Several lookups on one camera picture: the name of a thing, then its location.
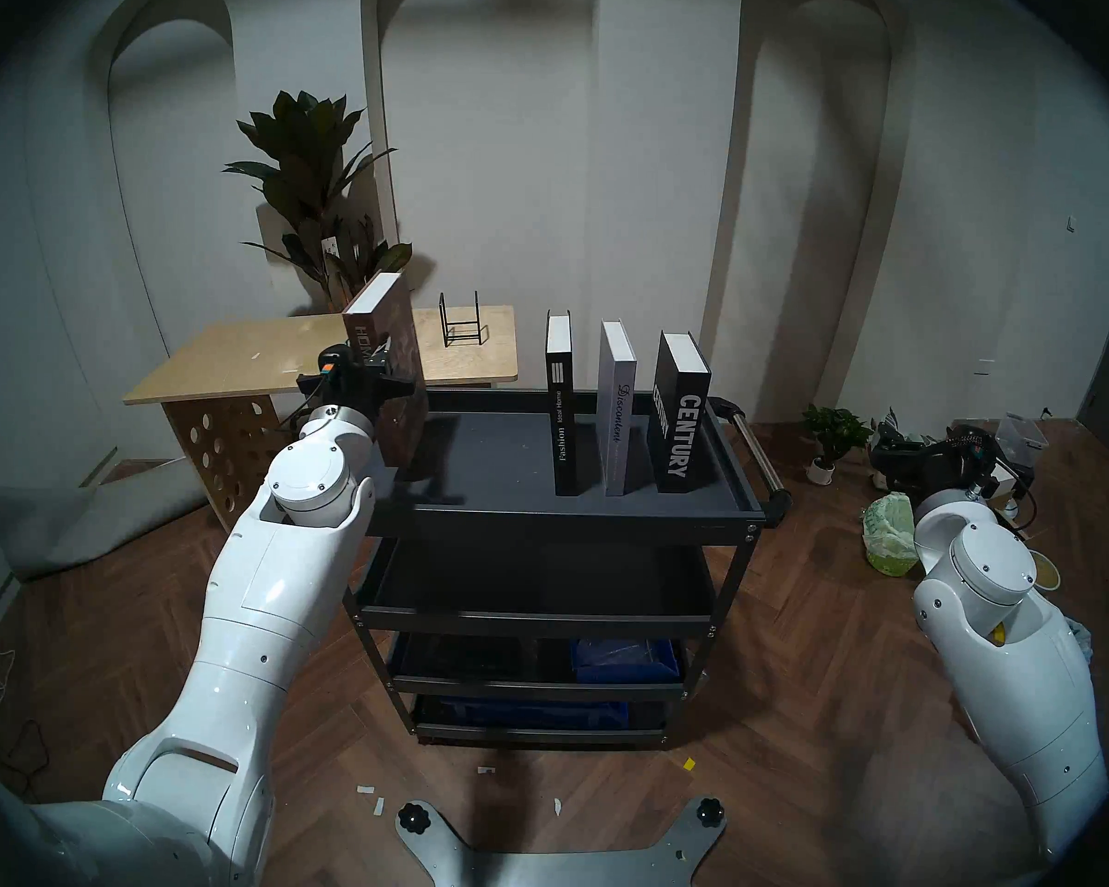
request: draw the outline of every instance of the black shelf cart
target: black shelf cart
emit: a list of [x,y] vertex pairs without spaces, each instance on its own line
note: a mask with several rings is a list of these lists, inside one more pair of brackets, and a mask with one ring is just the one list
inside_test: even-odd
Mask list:
[[[372,460],[377,507],[368,533],[380,541],[358,589],[346,589],[345,610],[403,724],[421,742],[669,745],[760,532],[780,523],[788,493],[743,412],[719,397],[699,424],[704,469],[696,488],[659,493],[644,448],[652,399],[637,394],[629,491],[604,496],[591,391],[574,396],[580,492],[556,496],[546,396],[429,391],[431,411],[411,466],[386,468],[377,452]],[[765,507],[720,418],[749,445],[769,488]],[[718,589],[704,546],[735,548]],[[374,629],[396,633],[388,660]],[[579,638],[671,640],[678,677],[578,682],[569,640]],[[476,660],[462,669],[461,655]],[[623,703],[628,726],[465,724],[451,696]]]

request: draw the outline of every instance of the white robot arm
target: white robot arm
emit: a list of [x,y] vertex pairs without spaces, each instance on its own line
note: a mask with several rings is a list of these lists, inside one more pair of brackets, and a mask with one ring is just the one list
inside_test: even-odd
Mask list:
[[287,687],[340,603],[374,513],[373,428],[328,406],[274,459],[222,548],[172,712],[115,763],[102,799],[161,807],[206,840],[221,884],[257,883],[269,752]]
[[413,388],[381,364],[384,350],[370,367],[346,346],[322,353],[321,377],[306,379],[322,406],[276,455],[222,548],[176,705],[114,764],[102,801],[17,810],[27,843],[41,849],[50,833],[43,855],[75,883],[261,880],[275,725],[374,514],[374,481],[362,479],[373,419],[383,401]]
[[[1035,590],[1035,560],[1024,541],[978,495],[977,475],[993,467],[993,455],[985,456],[993,437],[974,432],[967,441],[959,476],[968,488],[937,490],[915,510],[925,579],[913,608],[978,743],[1021,796],[1040,855],[1054,863],[1109,792],[1092,682],[1064,614]],[[913,453],[926,479],[945,476],[945,462],[923,469]],[[896,467],[886,450],[872,459],[885,473]],[[892,476],[904,471],[902,465]]]

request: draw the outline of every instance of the green plastic bag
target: green plastic bag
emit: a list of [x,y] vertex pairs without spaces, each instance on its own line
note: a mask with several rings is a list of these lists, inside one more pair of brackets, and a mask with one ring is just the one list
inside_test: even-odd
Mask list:
[[862,516],[862,540],[867,562],[883,574],[901,577],[916,564],[912,502],[903,492],[889,492],[867,506]]

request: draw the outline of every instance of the brown book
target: brown book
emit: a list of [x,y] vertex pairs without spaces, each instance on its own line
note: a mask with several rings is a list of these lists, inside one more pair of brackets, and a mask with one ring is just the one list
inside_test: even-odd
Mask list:
[[349,302],[342,319],[349,335],[349,346],[363,360],[389,337],[390,348],[386,355],[389,374],[408,377],[415,383],[415,392],[409,397],[388,399],[381,405],[374,427],[381,461],[387,467],[406,467],[415,457],[427,421],[427,387],[407,282],[398,273],[378,273]]

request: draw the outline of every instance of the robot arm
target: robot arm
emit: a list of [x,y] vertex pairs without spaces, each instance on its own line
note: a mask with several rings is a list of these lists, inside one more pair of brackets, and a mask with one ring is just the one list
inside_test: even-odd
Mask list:
[[354,361],[322,354],[323,404],[273,460],[208,578],[201,640],[181,696],[109,775],[102,799],[173,815],[204,840],[211,883],[256,884],[273,797],[269,754],[287,687],[340,602],[374,514],[360,479],[373,419],[409,392]]
[[[980,498],[1001,462],[997,441],[975,428],[935,445],[882,430],[871,457],[889,488],[922,497],[913,499],[925,569],[913,595],[916,624],[940,654],[978,743],[1024,801],[1040,854],[1054,861],[1109,782],[1088,663],[1064,614],[1035,590],[1030,552]],[[1029,469],[1017,473],[1024,489],[1032,478]]]

